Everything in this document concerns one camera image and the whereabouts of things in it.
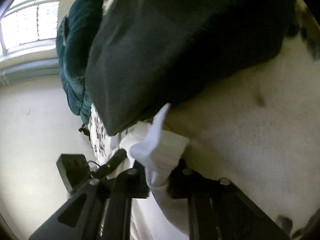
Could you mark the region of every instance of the metal screw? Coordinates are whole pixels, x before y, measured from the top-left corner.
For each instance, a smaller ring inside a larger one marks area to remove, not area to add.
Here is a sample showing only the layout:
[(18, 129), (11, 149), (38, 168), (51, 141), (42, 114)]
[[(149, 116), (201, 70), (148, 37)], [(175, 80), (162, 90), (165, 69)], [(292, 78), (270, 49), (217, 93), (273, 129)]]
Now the metal screw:
[(221, 179), (219, 179), (219, 182), (220, 182), (221, 185), (226, 186), (226, 185), (229, 185), (231, 183), (231, 180), (228, 179), (228, 178), (221, 178)]
[(128, 171), (127, 171), (128, 175), (137, 175), (137, 173), (138, 173), (138, 170), (137, 169), (133, 169), (133, 168), (128, 169)]
[(95, 186), (100, 183), (100, 180), (99, 179), (90, 179), (89, 183), (90, 183), (90, 185)]

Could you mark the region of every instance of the black cable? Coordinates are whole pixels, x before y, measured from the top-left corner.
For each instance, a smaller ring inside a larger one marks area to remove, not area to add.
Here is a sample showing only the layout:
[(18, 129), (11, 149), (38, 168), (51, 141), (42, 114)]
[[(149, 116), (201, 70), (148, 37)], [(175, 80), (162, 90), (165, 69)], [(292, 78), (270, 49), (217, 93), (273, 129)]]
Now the black cable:
[(95, 165), (97, 165), (98, 167), (101, 167), (101, 165), (99, 165), (99, 164), (97, 164), (96, 162), (94, 162), (94, 161), (88, 161), (88, 163), (94, 163)]

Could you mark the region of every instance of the dark stain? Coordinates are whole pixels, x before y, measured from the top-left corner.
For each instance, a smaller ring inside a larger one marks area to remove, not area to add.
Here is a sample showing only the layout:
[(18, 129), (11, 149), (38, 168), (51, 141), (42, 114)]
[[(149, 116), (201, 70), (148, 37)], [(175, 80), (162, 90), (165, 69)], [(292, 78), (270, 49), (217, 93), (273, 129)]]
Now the dark stain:
[(255, 101), (256, 101), (256, 104), (260, 107), (266, 107), (266, 101), (264, 99), (264, 97), (262, 95), (256, 95), (255, 96)]
[(298, 32), (299, 32), (299, 25), (292, 23), (289, 26), (288, 36), (289, 37), (295, 37), (298, 34)]
[(292, 219), (285, 216), (278, 216), (275, 223), (286, 233), (286, 235), (290, 236), (293, 222)]
[(313, 60), (320, 60), (320, 26), (308, 8), (297, 11), (296, 17), (300, 24), (301, 36), (307, 42), (308, 52)]

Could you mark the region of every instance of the window frame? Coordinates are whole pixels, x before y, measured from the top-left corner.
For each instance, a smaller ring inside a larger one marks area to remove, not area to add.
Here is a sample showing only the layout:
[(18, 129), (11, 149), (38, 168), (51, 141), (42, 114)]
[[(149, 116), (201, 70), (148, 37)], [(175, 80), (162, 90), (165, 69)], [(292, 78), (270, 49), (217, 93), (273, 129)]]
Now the window frame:
[[(4, 11), (3, 18), (5, 18), (5, 17), (7, 17), (7, 16), (9, 16), (9, 15), (15, 13), (15, 12), (18, 12), (20, 10), (23, 10), (25, 8), (29, 8), (31, 6), (38, 6), (40, 4), (51, 3), (51, 2), (60, 2), (60, 0), (39, 0), (39, 1), (38, 0), (26, 0), (24, 2), (21, 2), (21, 3), (17, 4), (17, 5), (15, 5), (15, 6), (13, 6), (12, 8), (10, 8), (11, 4), (14, 1), (15, 0), (12, 0), (11, 3), (9, 4), (9, 6)], [(13, 47), (13, 48), (7, 49), (5, 47), (5, 44), (4, 44), (4, 39), (3, 39), (3, 35), (2, 35), (2, 27), (1, 27), (1, 23), (0, 23), (0, 45), (2, 47), (2, 54), (0, 54), (0, 58), (1, 57), (5, 57), (6, 55), (8, 55), (10, 53), (17, 52), (17, 51), (20, 51), (20, 50), (30, 49), (30, 48), (35, 48), (35, 47), (41, 47), (41, 46), (48, 46), (48, 45), (52, 45), (53, 43), (55, 44), (55, 38), (38, 40), (38, 41), (31, 41), (31, 42), (20, 44), (18, 46)]]

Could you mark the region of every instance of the clothing pile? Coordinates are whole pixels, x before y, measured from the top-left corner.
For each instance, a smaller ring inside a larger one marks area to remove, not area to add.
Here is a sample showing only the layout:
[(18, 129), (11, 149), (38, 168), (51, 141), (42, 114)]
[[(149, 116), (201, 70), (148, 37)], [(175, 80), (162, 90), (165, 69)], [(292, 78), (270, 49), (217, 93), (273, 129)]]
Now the clothing pile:
[(86, 85), (109, 136), (280, 51), (295, 0), (114, 0)]
[(102, 19), (103, 0), (76, 0), (60, 24), (56, 40), (59, 74), (70, 110), (87, 125), (92, 97), (85, 72), (92, 41)]

